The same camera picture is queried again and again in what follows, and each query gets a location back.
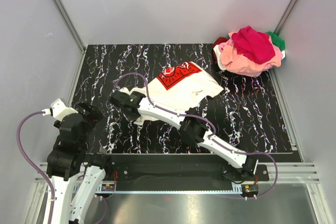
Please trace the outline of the white t-shirt red print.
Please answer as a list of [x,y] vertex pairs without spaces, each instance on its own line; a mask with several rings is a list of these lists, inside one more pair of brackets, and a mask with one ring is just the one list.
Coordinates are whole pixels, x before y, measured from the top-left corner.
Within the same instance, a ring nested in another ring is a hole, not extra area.
[[135,101],[136,94],[144,97],[138,115],[123,115],[129,122],[143,125],[145,121],[163,121],[179,129],[189,109],[197,107],[206,97],[214,98],[222,88],[217,81],[194,62],[184,62],[163,70],[143,88],[124,87],[120,91]]

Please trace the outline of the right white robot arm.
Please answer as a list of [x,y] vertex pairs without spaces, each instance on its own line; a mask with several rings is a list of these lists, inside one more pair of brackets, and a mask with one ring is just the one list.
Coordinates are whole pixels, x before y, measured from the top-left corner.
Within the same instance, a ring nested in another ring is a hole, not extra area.
[[175,127],[188,145],[205,148],[227,161],[241,180],[250,180],[257,174],[258,159],[218,137],[214,125],[206,118],[152,101],[139,92],[115,91],[109,102],[119,108],[128,121],[147,116]]

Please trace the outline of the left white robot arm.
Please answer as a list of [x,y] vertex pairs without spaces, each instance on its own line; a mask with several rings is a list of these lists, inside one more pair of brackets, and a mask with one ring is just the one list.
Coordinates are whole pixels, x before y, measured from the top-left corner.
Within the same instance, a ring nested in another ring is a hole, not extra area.
[[109,157],[90,155],[83,180],[74,189],[86,158],[87,138],[103,115],[85,102],[74,109],[62,99],[55,100],[46,112],[56,120],[59,135],[47,157],[46,174],[51,185],[43,222],[83,223],[98,186],[113,175]]

